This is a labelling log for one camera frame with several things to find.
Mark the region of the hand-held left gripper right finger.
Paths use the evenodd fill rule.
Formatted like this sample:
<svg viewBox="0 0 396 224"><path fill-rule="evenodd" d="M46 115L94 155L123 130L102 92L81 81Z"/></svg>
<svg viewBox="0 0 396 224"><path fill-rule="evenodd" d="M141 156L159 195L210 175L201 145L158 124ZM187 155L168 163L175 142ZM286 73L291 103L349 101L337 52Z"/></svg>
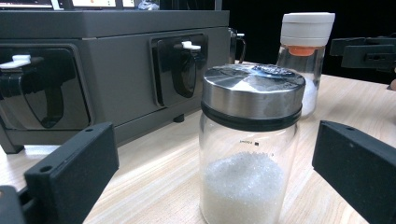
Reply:
<svg viewBox="0 0 396 224"><path fill-rule="evenodd" d="M314 170L370 224L396 224L396 148L353 127L323 120Z"/></svg>

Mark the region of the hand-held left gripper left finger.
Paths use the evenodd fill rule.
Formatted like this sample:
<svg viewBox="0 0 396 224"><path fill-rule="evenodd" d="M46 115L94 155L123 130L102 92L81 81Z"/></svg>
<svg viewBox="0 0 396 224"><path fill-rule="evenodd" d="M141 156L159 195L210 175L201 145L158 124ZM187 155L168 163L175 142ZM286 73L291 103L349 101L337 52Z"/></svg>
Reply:
<svg viewBox="0 0 396 224"><path fill-rule="evenodd" d="M29 224L82 224L119 169L109 122L73 136L24 173Z"/></svg>

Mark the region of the glass bottle with white cap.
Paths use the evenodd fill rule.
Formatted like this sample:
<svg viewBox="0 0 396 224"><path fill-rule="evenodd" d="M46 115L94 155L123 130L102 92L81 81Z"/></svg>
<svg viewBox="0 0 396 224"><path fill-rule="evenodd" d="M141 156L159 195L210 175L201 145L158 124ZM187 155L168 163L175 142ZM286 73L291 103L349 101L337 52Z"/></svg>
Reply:
<svg viewBox="0 0 396 224"><path fill-rule="evenodd" d="M334 20L335 14L330 12L283 15L276 64L305 79L303 119L311 116L316 109L325 49Z"/></svg>

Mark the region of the dark grey seasoning rack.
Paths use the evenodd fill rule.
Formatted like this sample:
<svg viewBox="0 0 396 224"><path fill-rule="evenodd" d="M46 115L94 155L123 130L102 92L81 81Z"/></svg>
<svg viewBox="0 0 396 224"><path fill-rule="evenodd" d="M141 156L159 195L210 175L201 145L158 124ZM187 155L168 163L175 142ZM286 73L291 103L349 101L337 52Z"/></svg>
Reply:
<svg viewBox="0 0 396 224"><path fill-rule="evenodd" d="M200 106L205 71L230 57L222 10L0 10L0 147L61 145L113 124L122 146ZM200 50L183 49L191 41Z"/></svg>

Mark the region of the glass jar with metal lid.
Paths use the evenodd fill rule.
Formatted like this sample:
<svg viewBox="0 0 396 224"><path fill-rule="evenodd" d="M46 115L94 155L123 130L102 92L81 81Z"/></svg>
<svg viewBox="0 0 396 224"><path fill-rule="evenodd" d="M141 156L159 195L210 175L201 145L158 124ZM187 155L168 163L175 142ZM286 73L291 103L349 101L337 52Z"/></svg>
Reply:
<svg viewBox="0 0 396 224"><path fill-rule="evenodd" d="M305 80L275 65L204 75L200 210L207 224L276 224L298 141Z"/></svg>

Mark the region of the computer monitor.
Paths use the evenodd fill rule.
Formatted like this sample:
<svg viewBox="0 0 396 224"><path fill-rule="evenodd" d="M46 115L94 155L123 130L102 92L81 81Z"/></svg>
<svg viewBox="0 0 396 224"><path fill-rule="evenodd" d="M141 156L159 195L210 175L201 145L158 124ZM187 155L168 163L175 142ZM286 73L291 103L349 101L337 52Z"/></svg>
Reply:
<svg viewBox="0 0 396 224"><path fill-rule="evenodd" d="M115 7L116 0L72 0L74 7Z"/></svg>
<svg viewBox="0 0 396 224"><path fill-rule="evenodd" d="M0 0L0 8L52 8L51 0Z"/></svg>

